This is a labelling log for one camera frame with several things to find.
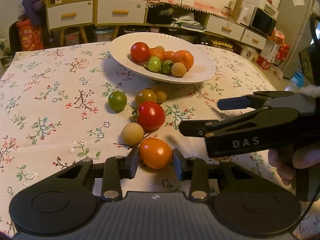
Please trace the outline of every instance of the table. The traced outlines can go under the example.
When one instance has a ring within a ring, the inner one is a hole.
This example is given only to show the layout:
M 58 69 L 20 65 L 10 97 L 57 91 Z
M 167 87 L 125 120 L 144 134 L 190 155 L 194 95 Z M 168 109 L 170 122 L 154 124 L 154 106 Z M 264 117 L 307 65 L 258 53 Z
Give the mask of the table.
M 167 141 L 184 156 L 197 156 L 208 163 L 202 138 L 185 138 L 178 131 L 181 120 L 219 119 L 245 111 L 218 111 L 220 98 L 241 96 L 257 90 L 274 90 L 253 64 L 240 56 L 199 45 L 212 59 L 216 74 L 207 82 L 178 85 L 156 82 L 120 66 L 109 52 L 110 43 L 16 53 L 0 80 L 0 230 L 14 235 L 9 217 L 11 198 L 20 190 L 75 163 L 92 158 L 104 162 L 115 155 L 127 155 L 129 147 L 119 137 L 134 110 L 134 95 L 159 86 L 168 94 L 162 104 L 165 124 L 147 137 Z M 128 105 L 115 114 L 106 104 L 113 91 L 126 92 Z M 267 151 L 232 158 L 245 168 L 284 187 L 275 168 L 268 164 Z M 94 193 L 99 193 L 97 181 Z M 124 195 L 135 191 L 186 191 L 171 166 L 158 172 L 138 168 L 134 180 L 122 181 Z M 217 193 L 210 181 L 211 194 Z M 296 229 L 299 238 L 319 232 L 320 203 Z

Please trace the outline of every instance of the drawer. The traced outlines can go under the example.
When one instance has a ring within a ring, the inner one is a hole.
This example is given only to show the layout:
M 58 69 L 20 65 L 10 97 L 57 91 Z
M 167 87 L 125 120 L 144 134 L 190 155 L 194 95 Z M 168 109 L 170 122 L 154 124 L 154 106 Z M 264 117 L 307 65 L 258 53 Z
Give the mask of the drawer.
M 244 28 L 227 20 L 210 15 L 207 31 L 240 41 Z
M 263 49 L 267 39 L 249 30 L 245 30 L 241 42 L 252 47 Z
M 146 6 L 143 0 L 98 0 L 97 24 L 143 24 Z
M 49 28 L 93 23 L 93 0 L 67 3 L 48 8 Z

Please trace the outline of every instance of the white plate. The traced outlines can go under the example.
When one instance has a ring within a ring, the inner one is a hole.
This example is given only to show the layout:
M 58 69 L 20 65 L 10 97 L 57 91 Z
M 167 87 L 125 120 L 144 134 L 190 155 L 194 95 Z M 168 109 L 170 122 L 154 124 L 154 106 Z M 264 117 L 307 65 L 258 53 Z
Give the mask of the white plate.
M 195 58 L 193 67 L 182 77 L 177 78 L 172 75 L 164 75 L 153 73 L 134 63 L 130 56 L 130 49 L 136 42 L 144 42 L 150 48 L 163 46 L 166 51 L 187 50 L 191 52 Z M 199 49 L 197 46 L 182 39 L 160 33 L 130 33 L 116 38 L 111 42 L 111 55 L 122 66 L 130 69 L 141 76 L 145 76 L 154 80 L 175 83 L 175 84 L 195 84 L 201 83 L 213 77 L 215 67 L 209 56 Z

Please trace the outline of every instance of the red tomato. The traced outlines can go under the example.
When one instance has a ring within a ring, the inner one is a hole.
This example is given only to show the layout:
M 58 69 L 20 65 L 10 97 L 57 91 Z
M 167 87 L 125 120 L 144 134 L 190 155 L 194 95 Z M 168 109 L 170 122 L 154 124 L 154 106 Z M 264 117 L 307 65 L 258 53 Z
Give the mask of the red tomato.
M 139 145 L 140 159 L 155 170 L 165 168 L 172 160 L 172 150 L 163 140 L 144 139 Z
M 156 56 L 161 60 L 161 62 L 164 61 L 164 51 L 163 50 L 152 48 L 152 49 L 150 49 L 150 52 L 151 52 L 151 57 Z
M 164 53 L 164 60 L 172 60 L 174 62 L 173 55 L 175 54 L 174 51 L 168 50 Z
M 187 70 L 189 70 L 193 63 L 195 62 L 195 59 L 193 58 L 193 55 L 187 51 L 187 50 L 179 50 L 174 54 L 174 63 L 180 62 L 183 65 L 186 66 Z
M 158 129 L 165 121 L 163 108 L 155 102 L 143 102 L 138 108 L 137 123 L 145 131 Z
M 146 62 L 150 57 L 150 48 L 143 42 L 137 42 L 131 47 L 131 57 L 137 63 Z

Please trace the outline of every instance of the human hand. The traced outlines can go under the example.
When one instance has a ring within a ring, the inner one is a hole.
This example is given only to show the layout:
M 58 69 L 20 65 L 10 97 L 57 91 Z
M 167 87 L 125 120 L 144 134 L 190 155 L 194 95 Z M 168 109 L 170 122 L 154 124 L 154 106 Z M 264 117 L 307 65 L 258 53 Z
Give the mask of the human hand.
M 278 152 L 274 149 L 269 150 L 268 160 L 271 166 L 277 168 L 278 175 L 286 186 L 290 185 L 291 180 L 293 179 L 294 168 L 305 169 L 320 163 L 320 141 L 300 148 L 294 153 L 292 157 L 294 168 L 286 165 L 279 157 L 288 154 L 287 149 L 284 147 L 280 151 L 281 152 Z

